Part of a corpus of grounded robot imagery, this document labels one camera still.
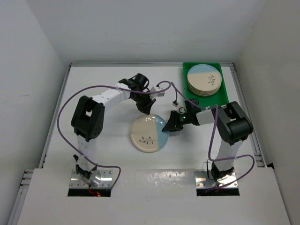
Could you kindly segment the blue and cream plate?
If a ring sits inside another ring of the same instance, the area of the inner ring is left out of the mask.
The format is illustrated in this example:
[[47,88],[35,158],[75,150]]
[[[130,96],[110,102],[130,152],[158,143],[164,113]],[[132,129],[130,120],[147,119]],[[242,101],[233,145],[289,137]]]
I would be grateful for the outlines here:
[[161,150],[168,141],[169,132],[162,129],[166,121],[156,114],[143,115],[131,125],[129,135],[133,145],[144,153]]
[[216,92],[221,87],[222,80],[221,73],[207,64],[195,65],[187,73],[189,87],[199,93]]

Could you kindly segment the yellow and cream plate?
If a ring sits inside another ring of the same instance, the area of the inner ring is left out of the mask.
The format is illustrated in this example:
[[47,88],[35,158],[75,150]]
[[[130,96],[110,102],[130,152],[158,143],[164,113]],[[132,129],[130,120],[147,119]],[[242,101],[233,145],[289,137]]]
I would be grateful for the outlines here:
[[200,86],[199,85],[197,86],[196,84],[191,85],[190,83],[187,83],[187,87],[193,94],[197,96],[208,97],[217,93],[217,91],[221,87],[221,83],[208,82],[208,83],[202,83]]

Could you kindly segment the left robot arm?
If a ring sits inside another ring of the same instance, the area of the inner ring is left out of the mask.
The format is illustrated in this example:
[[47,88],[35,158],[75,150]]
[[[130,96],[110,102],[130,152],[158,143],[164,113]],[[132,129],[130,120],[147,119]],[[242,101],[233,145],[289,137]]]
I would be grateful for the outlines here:
[[96,153],[96,138],[100,135],[104,125],[104,115],[109,109],[127,99],[136,102],[137,109],[150,114],[150,109],[156,101],[157,87],[148,89],[149,80],[138,73],[130,79],[122,79],[105,92],[88,97],[80,97],[71,126],[78,140],[78,151],[81,158],[76,160],[76,172],[93,186],[100,182],[101,174],[97,171],[97,165],[93,164],[92,158]]

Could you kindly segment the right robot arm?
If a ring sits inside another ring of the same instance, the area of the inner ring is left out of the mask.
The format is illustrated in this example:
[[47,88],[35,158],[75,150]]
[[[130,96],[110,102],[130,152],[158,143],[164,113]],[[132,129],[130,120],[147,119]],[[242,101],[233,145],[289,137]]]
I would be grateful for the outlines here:
[[[254,130],[252,122],[236,101],[208,109],[199,107],[197,99],[186,100],[185,105],[185,113],[179,110],[171,111],[162,132],[181,131],[186,124],[195,126],[213,124],[208,153],[208,159],[212,162],[210,170],[212,178],[217,181],[226,175],[231,175],[234,170],[234,160],[241,157],[237,155],[239,148]],[[221,144],[217,157],[213,159],[211,149],[216,131],[221,137]]]

